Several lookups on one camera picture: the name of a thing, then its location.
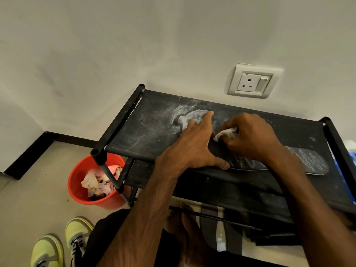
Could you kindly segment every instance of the red plastic bin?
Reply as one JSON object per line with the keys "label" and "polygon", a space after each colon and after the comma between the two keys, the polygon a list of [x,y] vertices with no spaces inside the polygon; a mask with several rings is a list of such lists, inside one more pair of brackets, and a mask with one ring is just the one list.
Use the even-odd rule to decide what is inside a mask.
{"label": "red plastic bin", "polygon": [[[124,167],[125,161],[121,156],[117,154],[108,153],[106,165],[119,165],[120,167]],[[121,197],[121,195],[114,190],[108,196],[100,199],[100,200],[91,200],[88,197],[88,190],[82,187],[81,182],[84,180],[85,175],[87,175],[88,171],[91,169],[99,168],[99,166],[95,163],[92,156],[87,156],[83,158],[72,170],[68,179],[68,191],[70,196],[76,201],[84,205],[96,205],[100,206],[106,210],[115,210],[122,207],[126,201]],[[129,195],[131,192],[131,187],[125,186],[124,193]]]}

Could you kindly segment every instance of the skirting board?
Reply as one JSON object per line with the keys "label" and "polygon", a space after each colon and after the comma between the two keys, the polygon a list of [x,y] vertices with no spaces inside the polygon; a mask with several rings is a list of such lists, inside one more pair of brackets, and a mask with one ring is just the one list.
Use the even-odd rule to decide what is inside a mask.
{"label": "skirting board", "polygon": [[46,131],[40,135],[38,139],[36,139],[34,143],[32,143],[31,146],[27,148],[27,150],[4,171],[4,173],[8,176],[20,180],[54,141],[60,141],[89,148],[93,148],[97,143],[91,139],[83,139]]}

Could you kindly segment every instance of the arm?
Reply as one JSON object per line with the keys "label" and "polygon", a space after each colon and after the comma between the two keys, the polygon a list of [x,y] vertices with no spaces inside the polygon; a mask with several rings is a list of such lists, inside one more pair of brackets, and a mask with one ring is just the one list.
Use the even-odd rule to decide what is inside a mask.
{"label": "arm", "polygon": [[278,141],[272,127],[256,114],[243,113],[220,130],[236,126],[236,139],[221,139],[230,150],[268,166],[287,199],[309,265],[356,266],[356,239],[313,187],[301,161]]}
{"label": "arm", "polygon": [[188,167],[229,168],[226,161],[214,157],[207,149],[212,133],[213,114],[212,111],[206,113],[199,125],[190,121],[180,138],[156,159],[148,184],[98,267],[153,266],[165,215],[178,177]]}

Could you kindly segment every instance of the hand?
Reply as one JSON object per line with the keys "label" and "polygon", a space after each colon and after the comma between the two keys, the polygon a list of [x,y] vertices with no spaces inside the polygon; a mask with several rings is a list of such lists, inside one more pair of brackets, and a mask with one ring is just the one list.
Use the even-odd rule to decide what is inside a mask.
{"label": "hand", "polygon": [[211,117],[213,115],[213,111],[204,114],[199,125],[194,120],[190,120],[179,139],[157,157],[156,164],[178,166],[183,171],[187,168],[205,166],[228,169],[229,163],[212,155],[207,148],[212,134]]}
{"label": "hand", "polygon": [[238,136],[235,139],[221,136],[220,140],[230,150],[243,157],[268,164],[275,154],[287,151],[287,148],[277,139],[273,128],[257,114],[241,113],[226,121],[220,131],[236,126],[238,127]]}

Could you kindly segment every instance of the sneaker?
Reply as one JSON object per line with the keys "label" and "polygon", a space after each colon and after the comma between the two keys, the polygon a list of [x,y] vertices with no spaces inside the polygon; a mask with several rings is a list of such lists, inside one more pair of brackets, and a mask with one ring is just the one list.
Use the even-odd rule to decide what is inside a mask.
{"label": "sneaker", "polygon": [[63,247],[52,235],[38,239],[31,256],[31,267],[63,267]]}
{"label": "sneaker", "polygon": [[81,265],[87,241],[93,229],[92,223],[83,217],[76,217],[68,222],[65,227],[65,242],[72,251],[70,267]]}

